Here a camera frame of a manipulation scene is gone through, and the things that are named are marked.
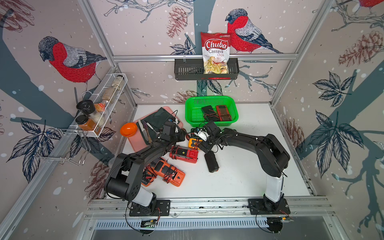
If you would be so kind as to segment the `green-black multimeter with leads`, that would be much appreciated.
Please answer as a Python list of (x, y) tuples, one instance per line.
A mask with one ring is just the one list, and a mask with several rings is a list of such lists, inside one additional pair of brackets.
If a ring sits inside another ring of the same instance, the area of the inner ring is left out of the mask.
[(205, 106), (205, 107), (203, 107), (202, 108), (202, 112), (203, 112), (203, 115), (204, 115), (204, 120), (206, 122), (210, 122), (210, 121), (219, 122), (220, 121), (217, 113), (214, 111), (212, 106)]

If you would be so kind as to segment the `yellow multimeter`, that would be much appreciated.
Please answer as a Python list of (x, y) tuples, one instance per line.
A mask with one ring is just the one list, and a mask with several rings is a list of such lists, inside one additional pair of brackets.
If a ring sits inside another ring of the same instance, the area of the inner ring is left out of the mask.
[(195, 149), (195, 150), (200, 150), (200, 144), (203, 140), (202, 139), (197, 139), (197, 138), (190, 138), (188, 147), (190, 149)]

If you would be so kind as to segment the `red slim multimeter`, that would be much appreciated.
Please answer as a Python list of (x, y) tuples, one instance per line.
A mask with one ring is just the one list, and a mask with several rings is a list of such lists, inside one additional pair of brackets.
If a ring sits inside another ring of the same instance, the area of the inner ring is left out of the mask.
[(228, 107), (226, 105), (216, 106), (217, 114), (221, 122), (232, 121), (232, 116), (229, 113)]

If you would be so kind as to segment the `red multimeter with leads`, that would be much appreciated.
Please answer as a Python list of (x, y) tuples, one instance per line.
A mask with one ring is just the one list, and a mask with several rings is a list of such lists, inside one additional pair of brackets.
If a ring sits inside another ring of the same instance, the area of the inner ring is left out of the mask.
[(198, 161), (199, 151), (196, 149), (190, 149), (175, 145), (171, 148), (170, 158), (174, 160), (180, 160), (187, 163), (196, 164)]

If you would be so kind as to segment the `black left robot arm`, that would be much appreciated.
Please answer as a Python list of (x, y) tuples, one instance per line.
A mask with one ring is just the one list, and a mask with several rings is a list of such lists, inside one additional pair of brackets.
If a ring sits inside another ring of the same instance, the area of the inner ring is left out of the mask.
[(105, 182), (104, 191), (123, 200), (149, 208), (156, 204), (156, 195), (141, 190), (144, 168), (163, 157), (178, 142), (185, 140), (185, 133), (175, 123), (166, 122), (163, 130), (148, 146), (131, 154), (116, 156)]

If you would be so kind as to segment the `green plastic basket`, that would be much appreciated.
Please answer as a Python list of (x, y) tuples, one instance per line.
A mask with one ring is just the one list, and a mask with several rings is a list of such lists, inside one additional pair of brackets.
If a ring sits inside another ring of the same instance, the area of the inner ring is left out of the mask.
[(228, 96), (204, 96), (192, 97), (185, 102), (185, 119), (192, 127), (198, 127), (201, 123), (207, 123), (204, 118), (202, 108), (211, 106), (216, 110), (216, 106), (225, 105), (232, 117), (231, 121), (215, 122), (218, 127), (227, 127), (239, 119), (239, 114), (235, 101)]

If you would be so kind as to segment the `large orange multimeter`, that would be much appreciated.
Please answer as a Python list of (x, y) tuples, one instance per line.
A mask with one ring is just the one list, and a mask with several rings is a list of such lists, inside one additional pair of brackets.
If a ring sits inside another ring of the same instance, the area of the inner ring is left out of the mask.
[(175, 167), (174, 165), (170, 165), (163, 158), (158, 158), (157, 163), (154, 167), (154, 172), (160, 176), (164, 182), (167, 184), (172, 184), (176, 187), (180, 187), (184, 181), (186, 174)]

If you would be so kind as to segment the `knife on cutting board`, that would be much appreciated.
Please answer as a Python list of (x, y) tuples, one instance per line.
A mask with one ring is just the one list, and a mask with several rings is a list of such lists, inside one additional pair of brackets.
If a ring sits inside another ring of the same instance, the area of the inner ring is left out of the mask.
[(148, 130), (148, 126), (147, 126), (147, 124), (146, 124), (146, 122), (144, 120), (141, 120), (141, 123), (143, 124), (143, 127), (144, 127), (144, 129), (146, 131), (148, 142), (149, 142), (149, 144), (151, 144), (152, 143), (152, 138), (150, 136), (150, 133), (149, 133), (149, 130)]

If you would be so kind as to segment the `black rectangular case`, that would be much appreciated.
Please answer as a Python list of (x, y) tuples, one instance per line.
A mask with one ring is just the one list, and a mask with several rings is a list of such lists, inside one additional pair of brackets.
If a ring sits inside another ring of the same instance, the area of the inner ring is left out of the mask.
[(205, 160), (210, 173), (214, 173), (219, 170), (220, 167), (213, 151), (209, 151), (205, 154)]

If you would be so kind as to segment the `orange plastic bowl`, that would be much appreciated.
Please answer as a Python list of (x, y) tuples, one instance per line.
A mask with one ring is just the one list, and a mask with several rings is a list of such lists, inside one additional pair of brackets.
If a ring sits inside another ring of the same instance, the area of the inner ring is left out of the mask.
[(132, 137), (136, 134), (138, 130), (137, 124), (136, 123), (126, 123), (124, 124), (121, 129), (120, 129), (120, 134), (123, 137)]

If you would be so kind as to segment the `black-lid spice jar front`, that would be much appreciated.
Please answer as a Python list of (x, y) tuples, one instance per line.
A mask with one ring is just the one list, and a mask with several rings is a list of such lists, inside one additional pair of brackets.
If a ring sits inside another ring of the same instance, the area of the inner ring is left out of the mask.
[(86, 115), (79, 115), (76, 117), (75, 122), (78, 124), (79, 128), (84, 131), (93, 131), (97, 124)]

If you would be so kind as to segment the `black-lid spice jar rear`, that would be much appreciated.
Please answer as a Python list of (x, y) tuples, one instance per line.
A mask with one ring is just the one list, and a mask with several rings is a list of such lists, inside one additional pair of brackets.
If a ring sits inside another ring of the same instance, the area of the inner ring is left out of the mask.
[(76, 108), (88, 116), (94, 116), (97, 113), (94, 102), (91, 100), (80, 101), (77, 103)]

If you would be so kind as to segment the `black wall-mounted basket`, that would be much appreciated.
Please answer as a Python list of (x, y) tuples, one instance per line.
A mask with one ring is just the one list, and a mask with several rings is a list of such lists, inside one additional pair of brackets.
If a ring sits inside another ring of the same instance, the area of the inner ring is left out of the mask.
[(222, 70), (204, 67), (203, 59), (175, 59), (174, 74), (178, 81), (236, 80), (239, 73), (238, 59), (229, 59)]

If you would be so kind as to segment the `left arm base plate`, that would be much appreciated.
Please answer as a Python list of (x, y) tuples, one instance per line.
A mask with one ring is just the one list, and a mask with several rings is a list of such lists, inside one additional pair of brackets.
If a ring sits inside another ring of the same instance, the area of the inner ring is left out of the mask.
[(148, 207), (132, 203), (130, 208), (130, 217), (149, 217), (149, 216), (169, 216), (170, 200), (155, 200)]

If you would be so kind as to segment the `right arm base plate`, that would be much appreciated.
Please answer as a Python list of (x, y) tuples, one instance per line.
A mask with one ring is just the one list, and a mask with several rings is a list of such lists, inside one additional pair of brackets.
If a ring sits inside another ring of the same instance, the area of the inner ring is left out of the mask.
[(268, 198), (248, 199), (251, 215), (290, 215), (291, 210), (285, 198), (274, 203)]

